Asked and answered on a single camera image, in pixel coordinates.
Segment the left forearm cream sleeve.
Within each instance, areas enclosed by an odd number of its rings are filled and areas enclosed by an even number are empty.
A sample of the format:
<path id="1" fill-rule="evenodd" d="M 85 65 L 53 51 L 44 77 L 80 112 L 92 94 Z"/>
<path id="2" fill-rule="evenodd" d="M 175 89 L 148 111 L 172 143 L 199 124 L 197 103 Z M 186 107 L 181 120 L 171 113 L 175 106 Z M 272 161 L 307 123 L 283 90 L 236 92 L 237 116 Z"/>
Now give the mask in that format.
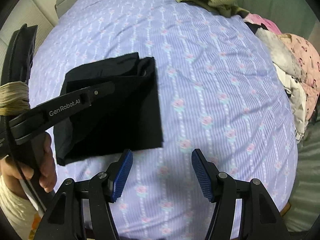
<path id="1" fill-rule="evenodd" d="M 34 239 L 41 217 L 29 200 L 11 192 L 1 177 L 1 209 L 21 239 Z"/>

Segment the left hand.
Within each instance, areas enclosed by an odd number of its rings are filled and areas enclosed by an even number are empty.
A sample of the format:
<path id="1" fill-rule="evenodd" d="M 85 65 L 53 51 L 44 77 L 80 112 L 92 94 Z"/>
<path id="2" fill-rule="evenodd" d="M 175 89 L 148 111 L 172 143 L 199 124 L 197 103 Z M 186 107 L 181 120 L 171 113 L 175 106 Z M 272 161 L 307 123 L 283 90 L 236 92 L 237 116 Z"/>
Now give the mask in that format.
<path id="1" fill-rule="evenodd" d="M 51 148 L 52 139 L 47 132 L 45 135 L 46 137 L 43 143 L 44 156 L 40 165 L 41 176 L 39 178 L 39 184 L 47 193 L 50 193 L 56 185 L 57 174 Z M 20 184 L 22 176 L 20 175 L 12 157 L 6 157 L 1 160 L 1 173 L 4 183 L 10 191 L 23 199 L 27 199 L 27 196 Z"/>

